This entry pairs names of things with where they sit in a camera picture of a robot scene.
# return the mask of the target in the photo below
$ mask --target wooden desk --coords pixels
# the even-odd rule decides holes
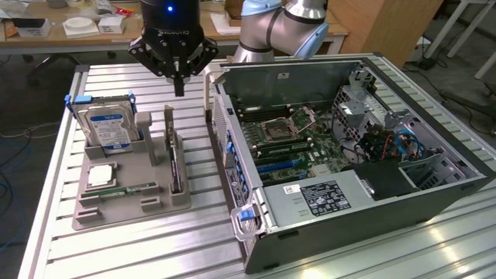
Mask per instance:
[[[142,14],[140,3],[116,3],[116,6],[126,9],[135,9],[138,14]],[[4,37],[4,27],[0,26],[0,55],[10,54],[36,54],[36,53],[64,53],[64,52],[90,52],[90,51],[115,51],[127,50],[131,40],[140,36],[143,28],[143,19],[130,17],[124,20],[126,31],[123,34],[103,34],[92,37],[67,39],[63,28],[63,22],[68,19],[68,15],[78,13],[78,8],[51,9],[47,2],[32,2],[30,4],[30,12],[39,18],[48,18],[55,26],[47,38],[22,38],[15,35],[11,38]],[[220,35],[216,31],[211,20],[211,13],[223,13],[223,5],[220,3],[202,3],[202,27],[208,38],[218,41],[219,45],[236,45],[240,39],[239,35]],[[328,12],[327,21],[331,23],[328,32],[330,50],[339,53],[340,45],[348,31],[339,25],[336,18]]]

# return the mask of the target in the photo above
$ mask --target hard drive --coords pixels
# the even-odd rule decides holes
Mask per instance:
[[[135,96],[94,98],[78,96],[66,105],[74,112],[88,146],[102,146],[106,154],[132,151],[131,142],[142,138],[135,124]]]

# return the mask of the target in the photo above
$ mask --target motherboard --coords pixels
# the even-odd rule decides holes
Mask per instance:
[[[246,113],[240,119],[264,186],[338,173],[351,164],[326,124],[328,119],[312,108],[256,112],[256,121]]]

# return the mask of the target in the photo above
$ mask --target aluminum extrusion table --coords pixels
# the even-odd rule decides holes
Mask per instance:
[[[495,149],[434,102],[383,58],[370,56],[395,82],[483,161],[496,169]],[[68,111],[62,120],[20,278],[471,278],[496,276],[496,185],[456,202],[428,222],[394,231],[260,274],[244,274],[232,232],[203,110],[203,80],[186,97],[140,64],[78,67],[71,95],[136,94],[151,111],[154,135],[164,132],[160,106],[172,104],[184,137],[194,206],[139,222],[74,231],[75,196],[84,135]],[[386,86],[378,94],[395,110],[403,105]]]

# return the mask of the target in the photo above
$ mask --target power supply label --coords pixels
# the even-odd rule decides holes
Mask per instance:
[[[302,187],[300,191],[315,216],[351,208],[335,180]]]

